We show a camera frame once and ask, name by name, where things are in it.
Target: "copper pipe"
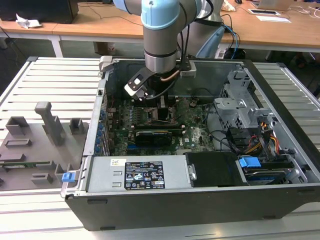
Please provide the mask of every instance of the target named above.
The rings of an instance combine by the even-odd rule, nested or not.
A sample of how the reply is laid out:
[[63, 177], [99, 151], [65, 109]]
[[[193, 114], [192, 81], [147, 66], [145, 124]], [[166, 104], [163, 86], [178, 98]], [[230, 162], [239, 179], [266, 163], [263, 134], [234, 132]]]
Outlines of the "copper pipe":
[[167, 78], [160, 78], [161, 82], [168, 82], [172, 80], [174, 77], [176, 77], [180, 73], [180, 70], [175, 71], [171, 76], [168, 76]]

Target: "sticker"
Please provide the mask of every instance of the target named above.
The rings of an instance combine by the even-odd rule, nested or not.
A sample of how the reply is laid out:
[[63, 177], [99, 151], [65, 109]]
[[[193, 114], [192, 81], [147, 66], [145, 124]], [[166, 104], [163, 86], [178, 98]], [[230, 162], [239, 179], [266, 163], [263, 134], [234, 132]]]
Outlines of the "sticker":
[[126, 164], [126, 161], [127, 159], [114, 158], [114, 159], [111, 159], [110, 166], [112, 167], [124, 166]]
[[165, 175], [162, 161], [125, 162], [126, 190], [164, 189]]

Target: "blue cable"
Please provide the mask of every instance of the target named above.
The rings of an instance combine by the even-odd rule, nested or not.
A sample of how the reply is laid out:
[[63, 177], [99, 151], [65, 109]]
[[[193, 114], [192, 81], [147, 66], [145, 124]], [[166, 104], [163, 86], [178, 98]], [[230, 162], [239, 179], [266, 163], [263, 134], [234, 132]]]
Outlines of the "blue cable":
[[238, 49], [238, 39], [237, 39], [237, 35], [235, 34], [234, 31], [232, 31], [232, 29], [230, 27], [228, 27], [227, 25], [224, 24], [224, 26], [231, 32], [231, 34], [234, 36], [235, 38], [235, 49], [233, 51], [233, 55], [231, 57], [231, 59], [234, 59], [235, 55], [236, 55], [236, 52], [237, 52], [237, 49]]

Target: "slotted metal table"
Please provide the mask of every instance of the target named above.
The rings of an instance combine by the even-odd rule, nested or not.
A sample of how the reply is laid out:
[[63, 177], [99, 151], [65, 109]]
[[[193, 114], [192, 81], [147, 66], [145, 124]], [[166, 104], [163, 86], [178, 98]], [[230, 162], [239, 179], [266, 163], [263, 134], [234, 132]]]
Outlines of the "slotted metal table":
[[[52, 102], [61, 122], [90, 123], [99, 82], [99, 59], [47, 58], [27, 61], [0, 97], [0, 141], [11, 116], [42, 123], [39, 101]], [[285, 67], [255, 63], [281, 101], [320, 149], [320, 103]], [[262, 104], [263, 97], [256, 92]], [[318, 240], [320, 203], [306, 204], [279, 220], [89, 232], [60, 196], [60, 189], [0, 192], [0, 239], [121, 240]]]

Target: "white paper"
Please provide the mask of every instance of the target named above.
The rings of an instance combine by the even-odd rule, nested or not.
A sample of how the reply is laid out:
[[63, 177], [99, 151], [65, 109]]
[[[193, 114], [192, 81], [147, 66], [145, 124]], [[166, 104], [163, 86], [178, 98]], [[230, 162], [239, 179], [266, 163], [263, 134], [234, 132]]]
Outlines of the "white paper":
[[278, 22], [278, 23], [291, 23], [288, 19], [284, 17], [277, 16], [256, 16], [260, 21], [266, 22]]
[[42, 25], [38, 20], [28, 20], [24, 19], [23, 17], [20, 17], [18, 14], [16, 14], [16, 23], [19, 24], [19, 26], [28, 29], [28, 28], [36, 28], [36, 27], [41, 27]]

